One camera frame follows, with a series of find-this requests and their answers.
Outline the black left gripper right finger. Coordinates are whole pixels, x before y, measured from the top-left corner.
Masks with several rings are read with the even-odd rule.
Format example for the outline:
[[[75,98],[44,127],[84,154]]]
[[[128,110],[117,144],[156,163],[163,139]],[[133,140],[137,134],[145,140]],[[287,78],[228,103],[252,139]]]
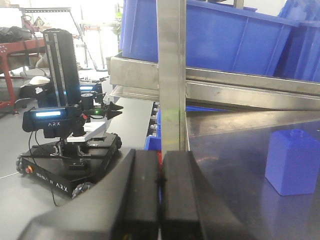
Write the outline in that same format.
[[[191,151],[168,151],[161,180],[162,239],[250,239],[250,232],[212,189]]]

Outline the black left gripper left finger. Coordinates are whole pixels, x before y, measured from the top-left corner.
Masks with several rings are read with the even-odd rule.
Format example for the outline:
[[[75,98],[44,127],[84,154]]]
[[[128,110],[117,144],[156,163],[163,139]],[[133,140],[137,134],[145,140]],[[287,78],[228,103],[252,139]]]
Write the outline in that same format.
[[[129,150],[92,189],[34,217],[20,240],[156,240],[159,160],[152,150]]]

